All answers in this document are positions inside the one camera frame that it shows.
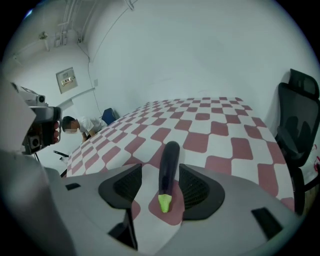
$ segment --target electrical panel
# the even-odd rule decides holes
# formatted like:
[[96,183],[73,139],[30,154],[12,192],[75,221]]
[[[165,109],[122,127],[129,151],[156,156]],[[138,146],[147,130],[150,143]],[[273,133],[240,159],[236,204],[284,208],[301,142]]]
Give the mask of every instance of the electrical panel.
[[75,72],[72,67],[57,73],[56,80],[61,94],[78,86]]

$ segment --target red and white checkered pattern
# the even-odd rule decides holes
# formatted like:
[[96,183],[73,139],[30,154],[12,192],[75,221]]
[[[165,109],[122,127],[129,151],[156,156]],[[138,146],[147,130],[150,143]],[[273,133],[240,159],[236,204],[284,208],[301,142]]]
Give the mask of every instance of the red and white checkered pattern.
[[160,159],[169,141],[180,145],[179,163],[255,182],[294,210],[282,153],[263,121],[240,98],[148,102],[84,142],[71,154],[67,168],[71,177],[142,164],[142,186],[132,205],[139,251],[155,253],[181,224],[184,204],[178,182],[171,211],[162,213],[158,203]]

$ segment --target black cable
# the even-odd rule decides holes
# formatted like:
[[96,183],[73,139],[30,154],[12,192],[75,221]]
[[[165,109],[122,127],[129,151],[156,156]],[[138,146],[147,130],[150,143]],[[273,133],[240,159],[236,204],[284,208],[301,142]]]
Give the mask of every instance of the black cable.
[[90,72],[89,72],[90,57],[89,57],[88,54],[85,53],[85,51],[80,47],[79,44],[76,44],[76,45],[77,45],[77,46],[80,48],[80,50],[88,57],[88,75],[89,75],[89,79],[90,79],[90,83],[91,83],[91,88],[93,89],[92,91],[93,91],[93,95],[94,95],[94,99],[95,99],[96,106],[97,106],[97,108],[98,108],[98,110],[99,110],[99,112],[100,112],[100,116],[102,116],[101,111],[100,111],[100,108],[99,108],[99,105],[98,105],[98,101],[97,101],[97,98],[96,98],[95,89],[94,89],[94,87],[93,87],[93,85],[92,85]]
[[34,153],[34,155],[36,156],[36,159],[38,159],[38,162],[40,163],[40,160],[39,160],[37,153]]
[[[109,30],[106,32],[106,34],[105,34],[104,38],[102,39],[102,41],[101,41],[98,49],[96,50],[96,53],[95,53],[95,55],[94,55],[94,57],[93,57],[93,60],[95,60],[96,55],[97,55],[97,53],[98,53],[98,51],[99,51],[99,49],[100,49],[100,46],[101,46],[102,43],[104,42],[104,40],[105,40],[105,38],[107,37],[107,35],[108,35],[108,33],[110,32],[110,30],[113,28],[113,26],[116,24],[116,22],[120,19],[120,17],[121,17],[127,10],[129,10],[129,7],[128,7],[127,9],[125,9],[125,10],[123,11],[123,13],[120,14],[120,16],[115,20],[115,22],[112,24],[112,26],[111,26],[111,27],[109,28]],[[89,74],[89,78],[90,78],[90,83],[91,83],[91,87],[92,87],[92,89],[93,89],[93,95],[94,95],[94,98],[95,98],[96,106],[98,107],[98,110],[99,110],[99,112],[100,112],[100,115],[102,116],[101,111],[100,111],[99,106],[98,106],[98,101],[97,101],[97,98],[96,98],[95,89],[94,89],[94,87],[93,87],[93,85],[92,85],[92,81],[91,81],[91,77],[90,77],[90,72],[89,72],[90,57],[89,57],[88,54],[85,53],[85,51],[80,47],[79,44],[76,44],[76,45],[77,45],[77,46],[81,49],[81,51],[83,51],[83,53],[88,57],[88,74]]]
[[112,26],[109,28],[109,30],[106,32],[104,38],[102,39],[101,43],[99,44],[98,49],[96,50],[96,53],[95,53],[95,55],[94,55],[94,57],[93,57],[93,61],[95,61],[95,58],[96,58],[96,56],[97,56],[97,53],[99,52],[100,46],[102,45],[102,43],[103,43],[104,40],[106,39],[106,37],[107,37],[108,33],[110,32],[110,30],[113,28],[113,26],[116,24],[116,22],[121,18],[121,16],[122,16],[127,10],[129,10],[129,9],[130,9],[129,7],[128,7],[127,9],[125,9],[125,10],[123,11],[123,13],[121,13],[120,16],[115,20],[115,22],[112,24]]

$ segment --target purple eggplant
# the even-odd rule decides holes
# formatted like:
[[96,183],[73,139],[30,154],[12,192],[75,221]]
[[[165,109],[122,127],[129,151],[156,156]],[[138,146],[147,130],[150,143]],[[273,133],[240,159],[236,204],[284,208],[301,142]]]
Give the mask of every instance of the purple eggplant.
[[172,190],[178,166],[180,146],[175,141],[168,142],[163,150],[159,169],[159,195],[161,211],[167,213],[172,200]]

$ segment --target pipe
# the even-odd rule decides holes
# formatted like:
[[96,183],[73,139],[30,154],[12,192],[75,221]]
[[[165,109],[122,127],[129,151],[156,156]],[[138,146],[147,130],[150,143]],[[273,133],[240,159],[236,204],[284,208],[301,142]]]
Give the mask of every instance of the pipe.
[[72,13],[72,11],[73,11],[73,8],[74,8],[75,3],[76,3],[76,0],[73,0],[73,1],[72,1],[72,5],[71,5],[71,8],[70,8],[70,11],[69,11],[68,21],[66,22],[66,24],[69,24],[69,22],[70,22],[71,13]]
[[26,46],[24,46],[23,48],[21,48],[21,49],[19,49],[18,51],[16,51],[15,53],[16,53],[16,54],[19,54],[19,53],[23,52],[24,50],[26,50],[27,48],[35,45],[35,44],[38,43],[39,41],[40,41],[40,39],[38,39],[38,40],[36,40],[36,41],[34,41],[34,42],[31,42],[31,43],[27,44]]
[[43,41],[44,41],[44,44],[45,44],[45,48],[46,48],[46,50],[49,52],[49,51],[50,51],[50,49],[49,49],[49,45],[48,45],[48,41],[47,41],[47,39],[44,39]]
[[65,46],[67,44],[67,32],[63,31],[62,33],[62,45]]
[[[67,0],[66,6],[65,6],[65,9],[64,9],[63,22],[66,22],[67,12],[68,12],[68,10],[69,10],[69,5],[70,5],[70,1]],[[60,46],[63,45],[63,39],[62,39],[62,33],[63,33],[63,31],[64,31],[64,26],[62,25],[62,26],[61,26],[61,33],[60,33],[60,44],[59,44]]]
[[90,15],[91,15],[92,11],[94,10],[94,8],[95,8],[95,6],[96,6],[96,3],[97,3],[97,0],[95,0],[94,4],[93,4],[93,6],[92,6],[92,8],[91,8],[91,10],[90,10],[90,12],[89,12],[89,14],[88,14],[88,17],[86,17],[85,23],[84,23],[83,28],[82,28],[82,31],[81,31],[81,42],[82,42],[82,37],[83,37],[83,34],[84,34],[85,27],[86,27],[86,25],[87,25],[87,22],[88,22],[88,20],[89,20],[89,17],[90,17]]
[[64,23],[60,23],[60,24],[58,24],[58,27],[60,27],[60,26],[62,26],[62,25],[65,25],[65,24],[67,24],[68,22],[64,22]]
[[75,13],[75,16],[74,16],[74,19],[72,20],[72,26],[71,26],[71,29],[74,30],[74,23],[75,23],[75,20],[77,19],[78,17],[78,12],[79,12],[79,9],[82,5],[82,0],[79,0],[80,1],[80,4],[79,4],[79,7],[78,9],[76,10],[76,13]]

